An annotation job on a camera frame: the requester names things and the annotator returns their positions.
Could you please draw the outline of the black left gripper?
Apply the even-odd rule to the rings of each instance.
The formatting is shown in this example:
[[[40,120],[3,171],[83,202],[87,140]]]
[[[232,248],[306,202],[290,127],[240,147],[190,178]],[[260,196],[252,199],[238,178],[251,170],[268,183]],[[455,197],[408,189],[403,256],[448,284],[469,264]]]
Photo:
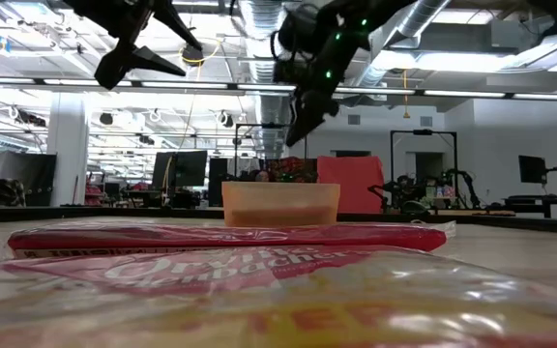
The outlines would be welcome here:
[[[163,59],[147,46],[136,47],[139,33],[151,15],[201,51],[202,45],[180,18],[171,0],[63,0],[80,16],[89,18],[109,36],[118,39],[115,49],[105,54],[94,77],[105,89],[112,90],[134,69],[185,76],[177,65]]]

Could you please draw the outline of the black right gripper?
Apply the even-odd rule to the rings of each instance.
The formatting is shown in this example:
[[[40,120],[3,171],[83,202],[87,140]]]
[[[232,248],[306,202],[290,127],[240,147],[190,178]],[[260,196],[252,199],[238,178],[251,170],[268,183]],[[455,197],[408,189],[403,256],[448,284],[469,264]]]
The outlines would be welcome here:
[[[359,48],[370,50],[368,18],[346,19],[326,29],[325,41],[308,64],[305,76],[297,83],[302,93],[290,104],[292,120],[285,144],[294,146],[323,122],[325,115],[336,116],[339,105],[331,95],[343,79]]]

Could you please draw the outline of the Orville Redenbacher's popcorn bag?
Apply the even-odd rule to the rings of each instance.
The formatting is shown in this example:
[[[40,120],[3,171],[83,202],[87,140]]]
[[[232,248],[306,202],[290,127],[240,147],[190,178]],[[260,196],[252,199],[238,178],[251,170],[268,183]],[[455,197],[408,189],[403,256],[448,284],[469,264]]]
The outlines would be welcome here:
[[[557,348],[557,288],[390,246],[0,260],[0,348]]]
[[[295,227],[227,227],[155,223],[59,223],[15,231],[19,259],[169,253],[207,248],[391,246],[432,251],[456,234],[456,223],[342,223]]]

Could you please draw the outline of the long light bar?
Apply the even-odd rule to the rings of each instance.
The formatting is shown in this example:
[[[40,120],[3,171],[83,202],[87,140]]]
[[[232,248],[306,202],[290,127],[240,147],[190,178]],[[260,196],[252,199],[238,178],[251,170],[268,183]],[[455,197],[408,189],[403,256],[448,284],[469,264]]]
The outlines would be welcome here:
[[[48,90],[48,91],[86,91],[103,92],[105,89],[92,79],[67,78],[30,78],[0,76],[1,88]],[[203,93],[203,94],[245,94],[260,93],[270,96],[288,96],[296,91],[292,85],[252,84],[232,82],[194,82],[194,81],[144,81],[124,80],[118,83],[115,92],[135,93]],[[512,100],[529,102],[557,102],[557,94],[552,93],[519,93],[519,92],[490,92],[464,90],[431,90],[410,88],[367,88],[367,87],[337,87],[336,96],[365,95],[365,96],[402,96],[424,98],[464,98],[486,100]]]

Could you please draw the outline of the red patterned fabric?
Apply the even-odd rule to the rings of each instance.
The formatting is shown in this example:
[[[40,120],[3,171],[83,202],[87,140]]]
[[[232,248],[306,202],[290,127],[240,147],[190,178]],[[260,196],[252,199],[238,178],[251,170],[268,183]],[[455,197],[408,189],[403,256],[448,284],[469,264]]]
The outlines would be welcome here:
[[[316,183],[318,179],[316,159],[268,159],[266,167],[274,182]]]

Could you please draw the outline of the orange-red fabric panel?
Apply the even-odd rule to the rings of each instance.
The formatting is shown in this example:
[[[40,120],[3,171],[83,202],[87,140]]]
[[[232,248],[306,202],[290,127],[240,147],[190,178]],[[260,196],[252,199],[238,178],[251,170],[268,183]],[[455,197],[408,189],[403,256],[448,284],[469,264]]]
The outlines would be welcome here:
[[[338,184],[340,214],[379,214],[382,199],[368,189],[382,186],[384,176],[378,157],[318,157],[318,182]]]

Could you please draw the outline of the translucent orange plastic basket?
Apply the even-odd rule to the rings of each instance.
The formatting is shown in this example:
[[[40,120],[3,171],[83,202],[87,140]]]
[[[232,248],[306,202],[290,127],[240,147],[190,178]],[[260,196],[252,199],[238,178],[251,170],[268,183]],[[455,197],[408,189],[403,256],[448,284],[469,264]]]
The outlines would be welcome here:
[[[223,182],[221,194],[227,226],[327,225],[337,222],[340,185]]]

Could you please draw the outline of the black cabinet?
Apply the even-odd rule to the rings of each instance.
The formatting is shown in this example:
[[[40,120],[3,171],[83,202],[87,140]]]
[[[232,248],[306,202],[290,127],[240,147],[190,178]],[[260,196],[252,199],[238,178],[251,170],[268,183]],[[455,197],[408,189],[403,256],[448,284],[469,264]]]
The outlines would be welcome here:
[[[210,207],[222,206],[221,183],[227,175],[228,160],[210,158],[208,200]]]

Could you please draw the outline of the white building pillar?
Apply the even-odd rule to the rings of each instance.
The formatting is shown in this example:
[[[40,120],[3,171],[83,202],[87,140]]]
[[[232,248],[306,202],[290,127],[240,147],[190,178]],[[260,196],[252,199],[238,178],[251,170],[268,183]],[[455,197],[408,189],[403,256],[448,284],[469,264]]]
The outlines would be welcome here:
[[[84,203],[90,111],[82,94],[51,96],[47,152],[56,156],[50,203],[53,207]]]

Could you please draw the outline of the black computer monitor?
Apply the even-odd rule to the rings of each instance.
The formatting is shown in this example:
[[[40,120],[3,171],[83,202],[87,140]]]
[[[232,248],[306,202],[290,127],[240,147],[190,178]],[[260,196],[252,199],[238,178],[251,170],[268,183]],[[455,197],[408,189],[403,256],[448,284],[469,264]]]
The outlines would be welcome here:
[[[155,189],[202,187],[207,160],[206,151],[156,153],[152,186]]]

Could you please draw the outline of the dark partition panel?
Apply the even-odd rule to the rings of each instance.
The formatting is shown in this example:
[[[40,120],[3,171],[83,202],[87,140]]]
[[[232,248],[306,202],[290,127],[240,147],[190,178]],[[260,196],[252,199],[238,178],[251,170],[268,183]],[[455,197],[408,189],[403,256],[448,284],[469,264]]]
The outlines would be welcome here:
[[[53,191],[56,156],[0,152],[0,179],[23,184],[27,206],[49,206]]]

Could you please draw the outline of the black desk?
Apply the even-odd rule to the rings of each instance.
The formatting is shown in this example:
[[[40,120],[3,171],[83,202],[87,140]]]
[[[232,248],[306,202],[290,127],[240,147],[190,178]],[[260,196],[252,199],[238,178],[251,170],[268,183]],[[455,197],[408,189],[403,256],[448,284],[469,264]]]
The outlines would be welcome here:
[[[506,210],[515,213],[542,214],[552,218],[551,208],[557,205],[557,195],[517,195],[504,199]]]

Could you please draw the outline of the black metal frame stand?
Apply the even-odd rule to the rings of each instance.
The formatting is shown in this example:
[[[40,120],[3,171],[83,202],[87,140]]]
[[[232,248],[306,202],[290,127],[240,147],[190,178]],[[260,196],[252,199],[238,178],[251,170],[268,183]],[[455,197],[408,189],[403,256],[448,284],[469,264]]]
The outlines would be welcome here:
[[[396,151],[395,151],[395,147],[398,144],[398,142],[395,142],[395,135],[396,134],[411,134],[411,135],[415,135],[415,136],[433,136],[433,135],[438,135],[442,140],[446,141],[446,138],[444,137],[445,135],[449,135],[452,139],[453,139],[453,143],[447,143],[447,145],[449,145],[452,149],[453,149],[453,165],[451,166],[451,172],[453,172],[453,177],[455,180],[458,176],[458,174],[456,173],[458,171],[458,150],[457,150],[457,145],[458,145],[458,141],[457,141],[457,132],[456,131],[446,131],[446,130],[431,130],[431,129],[419,129],[419,130],[390,130],[390,167],[391,167],[391,180],[395,181],[396,180],[396,174],[395,174],[395,157],[396,157]]]
[[[268,172],[267,160],[288,158],[284,144],[286,131],[287,126],[283,124],[237,124],[232,139],[234,156],[230,176],[236,181],[254,182],[260,170]]]

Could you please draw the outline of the round silver air duct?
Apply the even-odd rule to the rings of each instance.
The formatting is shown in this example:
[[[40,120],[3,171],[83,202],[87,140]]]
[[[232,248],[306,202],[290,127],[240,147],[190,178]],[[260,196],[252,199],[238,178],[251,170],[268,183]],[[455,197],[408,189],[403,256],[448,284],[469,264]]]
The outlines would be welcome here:
[[[273,84],[275,62],[270,37],[285,18],[280,0],[237,0],[246,34],[247,55],[253,84]],[[259,124],[284,124],[289,121],[286,97],[258,93],[254,97],[255,116]],[[258,153],[266,160],[280,159],[283,154],[286,129],[260,129]]]

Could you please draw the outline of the slanted silver air duct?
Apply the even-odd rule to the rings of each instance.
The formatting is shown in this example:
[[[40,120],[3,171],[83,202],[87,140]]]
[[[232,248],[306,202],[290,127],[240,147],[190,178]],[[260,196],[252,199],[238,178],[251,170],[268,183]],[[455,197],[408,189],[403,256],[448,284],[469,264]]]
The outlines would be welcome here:
[[[414,59],[405,50],[414,50],[421,43],[426,27],[451,0],[417,0],[394,14],[389,21],[369,35],[371,52],[368,63],[352,85],[376,87],[391,70],[406,70]]]

